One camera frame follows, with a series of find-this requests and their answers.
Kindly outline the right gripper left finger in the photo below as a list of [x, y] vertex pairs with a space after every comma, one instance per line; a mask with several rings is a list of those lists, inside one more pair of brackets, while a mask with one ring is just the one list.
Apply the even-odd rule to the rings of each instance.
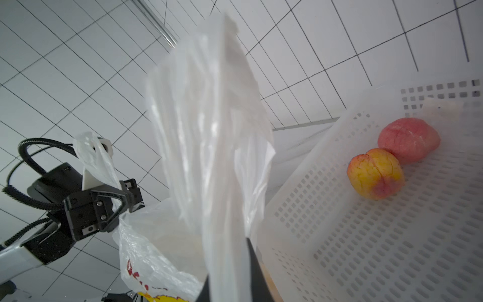
[[207, 277], [196, 302], [210, 302], [210, 278]]

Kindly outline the white basket perforated plastic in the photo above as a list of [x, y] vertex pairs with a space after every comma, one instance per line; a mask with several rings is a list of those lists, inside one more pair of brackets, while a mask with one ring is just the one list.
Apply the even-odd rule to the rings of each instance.
[[[441, 146], [372, 201], [347, 177], [404, 117]], [[482, 300], [482, 73], [417, 76], [362, 93], [265, 209], [262, 260], [284, 301]]]

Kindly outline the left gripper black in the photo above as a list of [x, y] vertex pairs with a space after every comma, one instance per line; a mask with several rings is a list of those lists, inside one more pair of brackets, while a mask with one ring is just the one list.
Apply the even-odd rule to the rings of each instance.
[[145, 207], [141, 190], [134, 179], [119, 183], [121, 189], [102, 185], [66, 197], [64, 209], [75, 242], [97, 232], [112, 232], [118, 226], [121, 214]]

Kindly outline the white printed plastic bag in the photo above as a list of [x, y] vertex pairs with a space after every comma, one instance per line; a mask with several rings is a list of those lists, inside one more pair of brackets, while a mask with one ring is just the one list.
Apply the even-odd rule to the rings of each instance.
[[250, 255], [275, 155], [258, 84], [225, 14], [180, 40], [146, 80], [170, 196], [119, 217], [123, 282], [143, 301], [252, 301]]

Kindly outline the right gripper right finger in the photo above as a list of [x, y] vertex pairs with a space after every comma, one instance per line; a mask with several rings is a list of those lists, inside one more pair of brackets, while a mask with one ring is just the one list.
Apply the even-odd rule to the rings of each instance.
[[274, 302], [265, 277], [262, 272], [262, 268], [257, 259], [255, 250], [249, 238], [247, 238], [247, 246], [250, 255], [250, 284], [251, 294], [253, 302]]

